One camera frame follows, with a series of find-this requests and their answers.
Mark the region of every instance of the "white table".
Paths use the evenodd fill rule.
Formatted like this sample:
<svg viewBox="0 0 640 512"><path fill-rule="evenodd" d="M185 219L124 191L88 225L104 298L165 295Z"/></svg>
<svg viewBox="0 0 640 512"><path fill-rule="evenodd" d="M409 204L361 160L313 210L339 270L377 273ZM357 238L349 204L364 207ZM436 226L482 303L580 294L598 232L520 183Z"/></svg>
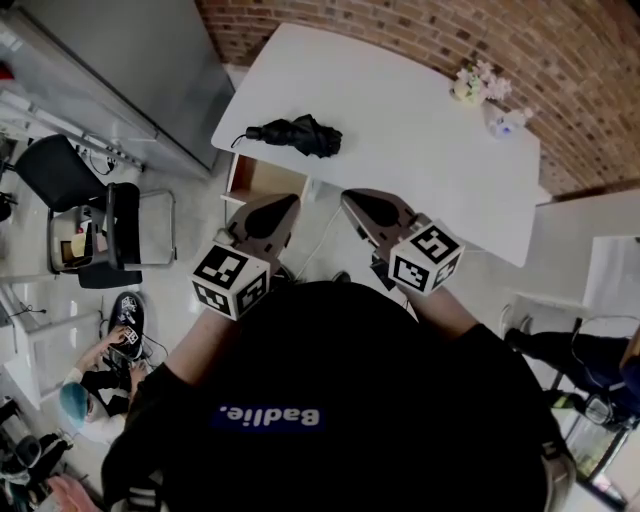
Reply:
<svg viewBox="0 0 640 512"><path fill-rule="evenodd" d="M47 390L40 388L34 345L40 341L51 339L60 330L68 332L70 328L79 327L85 322L97 326L101 318L100 311L91 311L81 315L69 316L37 328L27 328L23 321L23 315L16 314L21 310L16 305L17 299L11 289L11 285L53 280L55 277L53 274L43 274L0 278L0 303L8 315L14 315L11 318L13 335L10 338L3 336L2 342L11 343L15 347L15 355L10 360L3 361L4 366L20 391L38 410L42 401L57 392L59 385Z"/></svg>
<svg viewBox="0 0 640 512"><path fill-rule="evenodd" d="M449 95L439 73L382 48L282 24L227 108L211 143L342 188L399 195L456 235L522 266L538 194L540 143L522 130L494 139L485 116ZM248 126L310 113L343 133L340 153L235 138Z"/></svg>

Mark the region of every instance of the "blue hair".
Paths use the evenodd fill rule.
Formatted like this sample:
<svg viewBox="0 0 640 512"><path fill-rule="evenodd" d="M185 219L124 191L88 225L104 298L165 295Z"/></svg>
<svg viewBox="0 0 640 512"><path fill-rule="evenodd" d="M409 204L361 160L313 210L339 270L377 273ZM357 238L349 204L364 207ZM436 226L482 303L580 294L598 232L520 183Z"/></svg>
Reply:
<svg viewBox="0 0 640 512"><path fill-rule="evenodd" d="M84 424L84 418L89 410L88 398L89 392L77 382L65 384L60 390L60 405L76 428Z"/></svg>

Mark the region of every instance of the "drawer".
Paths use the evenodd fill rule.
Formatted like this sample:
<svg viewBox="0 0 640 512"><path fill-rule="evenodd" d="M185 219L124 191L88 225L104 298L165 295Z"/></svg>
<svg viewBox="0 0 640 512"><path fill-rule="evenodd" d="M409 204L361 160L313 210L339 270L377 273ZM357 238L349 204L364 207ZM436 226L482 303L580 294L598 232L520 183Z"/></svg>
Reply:
<svg viewBox="0 0 640 512"><path fill-rule="evenodd" d="M304 202L311 178L277 165L236 154L222 199L245 204L270 194L296 194Z"/></svg>

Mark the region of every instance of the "folded umbrella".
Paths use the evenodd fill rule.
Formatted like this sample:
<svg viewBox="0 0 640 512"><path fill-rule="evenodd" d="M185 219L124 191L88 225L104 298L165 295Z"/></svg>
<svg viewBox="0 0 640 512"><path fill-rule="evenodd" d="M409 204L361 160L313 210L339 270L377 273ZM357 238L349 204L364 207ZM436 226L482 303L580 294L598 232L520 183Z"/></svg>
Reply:
<svg viewBox="0 0 640 512"><path fill-rule="evenodd" d="M293 146L304 156L313 154L320 158L337 154L342 142L342 133L330 126L319 125L311 114L300 116L293 122L277 119L264 126L249 126L231 147L243 137L274 146Z"/></svg>

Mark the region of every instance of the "red brick wall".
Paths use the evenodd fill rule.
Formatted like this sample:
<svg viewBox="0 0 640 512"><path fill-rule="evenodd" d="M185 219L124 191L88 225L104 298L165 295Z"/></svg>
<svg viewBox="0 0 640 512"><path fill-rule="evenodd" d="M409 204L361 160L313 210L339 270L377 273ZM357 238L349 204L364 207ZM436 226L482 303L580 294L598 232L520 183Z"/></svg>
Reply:
<svg viewBox="0 0 640 512"><path fill-rule="evenodd" d="M488 60L530 106L553 195L640 185L640 20L623 0L196 0L226 62L281 22L339 32L454 76Z"/></svg>

